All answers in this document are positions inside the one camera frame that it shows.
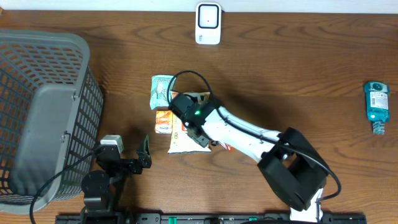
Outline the small orange candy box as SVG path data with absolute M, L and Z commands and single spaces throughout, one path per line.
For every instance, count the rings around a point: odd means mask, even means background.
M 157 134 L 171 134 L 172 133 L 172 118 L 171 111 L 156 111 L 154 130 Z

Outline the orange Toppo snack box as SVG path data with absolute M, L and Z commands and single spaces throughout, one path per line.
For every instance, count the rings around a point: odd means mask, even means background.
M 219 142 L 219 141 L 218 141 L 218 144 L 220 146 L 222 146 L 223 148 L 225 148 L 226 150 L 228 150 L 229 152 L 233 152 L 234 151 L 234 147 L 229 145 L 229 144 L 226 144 L 226 143 L 223 143 L 223 142 Z

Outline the teal snack packet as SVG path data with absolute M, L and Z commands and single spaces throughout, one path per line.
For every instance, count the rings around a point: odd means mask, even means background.
M 152 77 L 150 89 L 150 108 L 152 110 L 168 107 L 167 96 L 171 98 L 171 93 L 167 89 L 172 78 L 171 75 L 154 75 Z

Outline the blue mouthwash bottle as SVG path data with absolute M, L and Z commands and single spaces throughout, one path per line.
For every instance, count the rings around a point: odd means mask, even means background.
M 366 114 L 374 134 L 385 134 L 385 124 L 390 119 L 389 87 L 382 82 L 370 81 L 364 85 Z

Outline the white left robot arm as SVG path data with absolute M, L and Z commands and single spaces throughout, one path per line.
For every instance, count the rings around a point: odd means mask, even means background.
M 81 182 L 85 207 L 81 211 L 82 223 L 132 223 L 129 212 L 118 208 L 125 181 L 149 169 L 152 159 L 149 137 L 146 135 L 136 150 L 135 159 L 123 159 L 120 135 L 106 135 L 93 149 L 96 163 L 101 167 L 86 174 Z

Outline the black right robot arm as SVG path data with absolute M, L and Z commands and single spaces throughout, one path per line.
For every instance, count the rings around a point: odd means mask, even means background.
M 253 159 L 272 191 L 290 207 L 291 220 L 322 219 L 320 202 L 330 169 L 302 133 L 260 128 L 234 116 L 214 98 L 199 101 L 179 93 L 169 109 L 200 147 L 217 141 Z

